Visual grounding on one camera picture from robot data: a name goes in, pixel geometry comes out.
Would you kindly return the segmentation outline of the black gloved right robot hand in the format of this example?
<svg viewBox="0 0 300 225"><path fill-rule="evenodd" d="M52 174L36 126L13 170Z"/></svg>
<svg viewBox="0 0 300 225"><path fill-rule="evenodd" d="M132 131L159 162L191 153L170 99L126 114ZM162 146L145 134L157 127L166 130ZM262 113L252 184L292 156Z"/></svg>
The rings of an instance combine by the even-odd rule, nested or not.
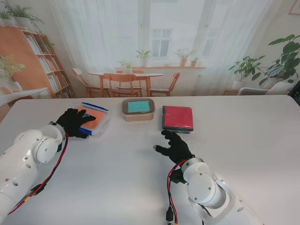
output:
<svg viewBox="0 0 300 225"><path fill-rule="evenodd" d="M190 152L188 145L175 132L163 130L161 134L167 139L170 145L169 148L160 145L154 145L153 149L169 159L176 165L183 160L189 160L195 156Z"/></svg>

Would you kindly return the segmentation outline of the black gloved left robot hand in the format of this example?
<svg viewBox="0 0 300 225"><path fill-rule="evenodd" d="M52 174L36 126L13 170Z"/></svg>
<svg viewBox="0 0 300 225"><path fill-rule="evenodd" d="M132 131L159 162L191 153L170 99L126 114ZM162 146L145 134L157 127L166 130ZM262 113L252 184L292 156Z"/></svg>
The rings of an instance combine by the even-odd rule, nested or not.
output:
<svg viewBox="0 0 300 225"><path fill-rule="evenodd" d="M58 118L56 123L64 128L69 137L86 139L89 135L80 131L80 127L87 122L94 121L96 117L84 116L85 114L86 110L78 111L78 109L69 108Z"/></svg>

